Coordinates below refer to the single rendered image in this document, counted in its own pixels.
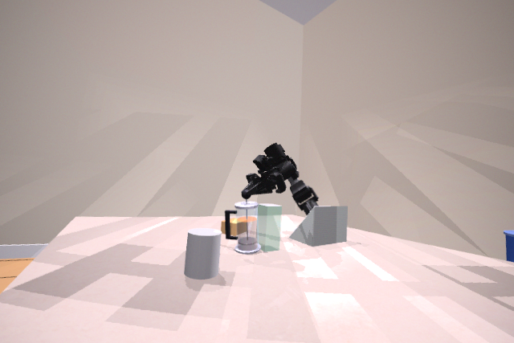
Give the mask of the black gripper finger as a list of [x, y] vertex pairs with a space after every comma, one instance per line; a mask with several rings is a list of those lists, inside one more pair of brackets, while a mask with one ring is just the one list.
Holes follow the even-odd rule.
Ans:
[[250, 183], [241, 191], [241, 193], [244, 191], [244, 190], [249, 190], [251, 189], [253, 186], [255, 186], [257, 184], [256, 180], [255, 180], [255, 176], [250, 176]]
[[247, 191], [247, 195], [272, 194], [270, 183], [266, 176], [261, 176], [259, 183]]

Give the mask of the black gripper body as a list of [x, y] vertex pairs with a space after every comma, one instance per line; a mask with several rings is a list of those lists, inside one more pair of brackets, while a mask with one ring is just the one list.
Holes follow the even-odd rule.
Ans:
[[[268, 176], [267, 176], [267, 174], [268, 174]], [[276, 186], [277, 186], [278, 189], [275, 192], [277, 194], [282, 194], [287, 188], [286, 184], [284, 182], [284, 180], [285, 180], [284, 171], [279, 166], [276, 166], [275, 171], [273, 173], [269, 172], [267, 174], [265, 172], [260, 173], [261, 176], [267, 177], [272, 190], [276, 190]], [[255, 176], [255, 180], [256, 180], [257, 184], [259, 183], [259, 180], [261, 177], [259, 177], [258, 174], [248, 174], [248, 175], [246, 175], [248, 184], [251, 181], [250, 176]]]

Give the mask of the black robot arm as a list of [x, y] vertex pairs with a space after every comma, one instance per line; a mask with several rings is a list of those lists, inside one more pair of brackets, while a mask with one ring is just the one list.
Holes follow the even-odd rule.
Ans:
[[[273, 173], [276, 166], [279, 166], [285, 173], [285, 180], [291, 183], [290, 190], [293, 194], [293, 199], [299, 208], [308, 215], [314, 206], [318, 206], [316, 203], [318, 196], [314, 193], [312, 187], [306, 186], [302, 180], [298, 179], [300, 175], [299, 171], [297, 171], [296, 163], [291, 157], [286, 156], [282, 145], [278, 145], [277, 143], [268, 146], [264, 152], [267, 156], [259, 155], [253, 160], [254, 164], [256, 164], [259, 169], [258, 173], [260, 174], [264, 171], [266, 171], [266, 174], [269, 172]], [[311, 198], [312, 195], [313, 197]]]

